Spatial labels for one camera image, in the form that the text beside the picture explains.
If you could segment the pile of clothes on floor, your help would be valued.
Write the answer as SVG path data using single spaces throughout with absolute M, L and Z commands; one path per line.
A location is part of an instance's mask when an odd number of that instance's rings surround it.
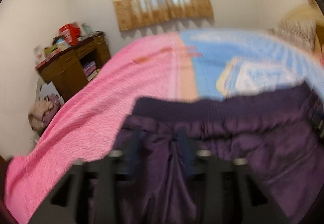
M 42 135 L 61 106 L 59 97 L 53 93 L 45 97 L 43 101 L 36 101 L 28 112 L 28 121 L 32 131 L 37 135 Z

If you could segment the pink and blue bedsheet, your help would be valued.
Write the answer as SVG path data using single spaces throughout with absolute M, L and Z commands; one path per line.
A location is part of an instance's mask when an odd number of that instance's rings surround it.
M 26 157 L 7 170 L 5 206 L 29 220 L 73 163 L 104 158 L 136 101 L 222 102 L 307 84 L 323 102 L 323 67 L 265 33 L 203 29 L 136 40 L 68 100 Z

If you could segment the red gift box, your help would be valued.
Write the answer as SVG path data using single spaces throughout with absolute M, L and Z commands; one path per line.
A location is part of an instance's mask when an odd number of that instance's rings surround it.
M 81 30 L 77 24 L 70 23 L 59 29 L 59 35 L 64 37 L 67 43 L 74 46 L 78 43 L 78 38 L 81 37 Z

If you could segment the books in desk shelf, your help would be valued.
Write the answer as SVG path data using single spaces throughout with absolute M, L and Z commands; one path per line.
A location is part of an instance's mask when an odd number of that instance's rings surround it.
M 83 66 L 83 71 L 87 77 L 88 81 L 91 81 L 99 72 L 99 69 L 96 66 L 94 61 L 89 62 Z

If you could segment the purple padded winter jacket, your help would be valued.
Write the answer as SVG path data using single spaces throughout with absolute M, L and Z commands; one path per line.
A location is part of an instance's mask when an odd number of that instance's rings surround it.
M 204 178 L 184 175 L 180 130 L 221 159 L 244 158 L 288 223 L 323 223 L 323 138 L 310 122 L 316 103 L 323 104 L 307 84 L 222 102 L 138 99 L 113 145 L 142 129 L 134 175 L 115 189 L 119 223 L 200 223 Z

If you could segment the white card box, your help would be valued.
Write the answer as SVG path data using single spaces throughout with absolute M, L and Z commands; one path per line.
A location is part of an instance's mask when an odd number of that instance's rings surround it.
M 34 55 L 35 65 L 39 65 L 46 60 L 44 50 L 39 45 L 33 49 L 33 55 Z

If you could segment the patterned pillow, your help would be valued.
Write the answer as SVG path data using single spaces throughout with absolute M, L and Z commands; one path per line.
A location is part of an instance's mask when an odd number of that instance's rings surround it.
M 316 27 L 315 20 L 284 20 L 268 32 L 304 51 L 314 52 Z

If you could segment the brown wooden desk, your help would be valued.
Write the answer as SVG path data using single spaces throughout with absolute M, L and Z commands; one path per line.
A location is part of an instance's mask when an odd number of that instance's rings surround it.
M 89 83 L 83 67 L 94 62 L 96 68 L 101 69 L 109 59 L 111 55 L 106 34 L 98 31 L 54 55 L 36 67 L 36 71 L 45 83 L 52 82 L 64 101 L 68 101 Z

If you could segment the cream wooden headboard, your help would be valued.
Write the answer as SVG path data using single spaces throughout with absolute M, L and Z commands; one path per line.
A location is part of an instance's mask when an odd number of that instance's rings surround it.
M 315 51 L 309 52 L 315 57 L 320 58 L 323 55 L 323 14 L 317 7 L 307 4 L 300 5 L 289 11 L 279 23 L 284 20 L 315 20 L 316 27 L 316 40 Z

